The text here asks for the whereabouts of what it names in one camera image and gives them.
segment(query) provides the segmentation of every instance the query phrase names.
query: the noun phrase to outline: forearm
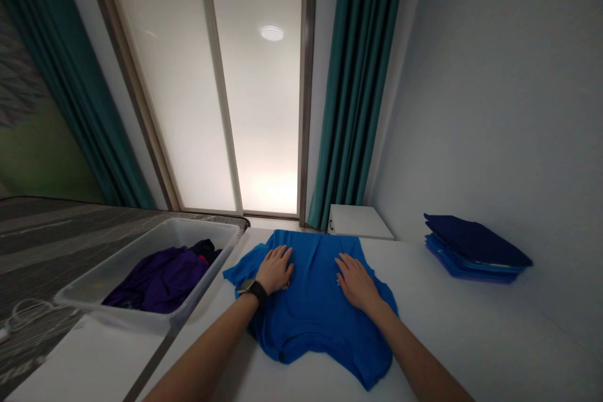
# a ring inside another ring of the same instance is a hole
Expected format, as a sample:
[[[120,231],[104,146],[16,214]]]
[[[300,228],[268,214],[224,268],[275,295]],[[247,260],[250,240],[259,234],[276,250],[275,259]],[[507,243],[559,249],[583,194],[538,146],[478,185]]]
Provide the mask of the forearm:
[[[387,303],[381,300],[367,315],[387,340],[420,402],[473,401],[468,392],[421,344]]]
[[[144,402],[208,400],[258,306],[254,295],[241,295],[180,357]]]

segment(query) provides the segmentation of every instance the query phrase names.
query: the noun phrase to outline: watch strap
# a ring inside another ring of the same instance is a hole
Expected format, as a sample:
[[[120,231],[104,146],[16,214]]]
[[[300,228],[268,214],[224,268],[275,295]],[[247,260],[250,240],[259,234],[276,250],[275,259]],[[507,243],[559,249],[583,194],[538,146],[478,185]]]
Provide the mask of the watch strap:
[[[253,281],[253,283],[249,287],[248,292],[252,293],[257,297],[260,308],[263,308],[266,305],[266,301],[268,300],[268,294],[260,283],[258,283],[257,281]]]

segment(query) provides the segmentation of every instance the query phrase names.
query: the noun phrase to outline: black smartwatch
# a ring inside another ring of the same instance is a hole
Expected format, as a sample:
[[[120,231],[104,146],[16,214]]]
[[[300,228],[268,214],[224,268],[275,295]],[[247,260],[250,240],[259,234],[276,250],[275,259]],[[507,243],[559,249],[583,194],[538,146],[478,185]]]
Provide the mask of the black smartwatch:
[[[247,292],[252,293],[258,298],[260,308],[265,306],[266,300],[268,299],[268,294],[260,283],[258,283],[256,280],[244,281],[243,284],[237,289],[237,294],[244,294]]]

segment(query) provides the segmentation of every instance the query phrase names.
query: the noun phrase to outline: white nightstand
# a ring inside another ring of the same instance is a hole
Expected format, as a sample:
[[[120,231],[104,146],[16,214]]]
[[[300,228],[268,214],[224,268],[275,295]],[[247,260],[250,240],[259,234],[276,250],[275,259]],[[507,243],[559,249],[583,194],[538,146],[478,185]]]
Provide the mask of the white nightstand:
[[[394,236],[373,207],[331,204],[327,233],[394,240]]]

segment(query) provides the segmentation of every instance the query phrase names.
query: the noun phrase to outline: blue t-shirt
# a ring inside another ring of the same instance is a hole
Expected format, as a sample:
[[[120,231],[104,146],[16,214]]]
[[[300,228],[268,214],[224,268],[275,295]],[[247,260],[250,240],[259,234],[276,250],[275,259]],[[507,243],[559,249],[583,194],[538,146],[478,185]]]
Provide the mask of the blue t-shirt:
[[[285,364],[308,351],[327,353],[370,390],[389,370],[391,349],[371,319],[345,299],[335,258],[347,253],[358,259],[381,298],[398,314],[391,290],[364,260],[357,237],[281,230],[224,271],[224,278],[235,288],[255,278],[266,254],[281,245],[293,248],[289,262],[295,263],[295,269],[290,287],[268,298],[249,323],[249,333],[270,358]]]

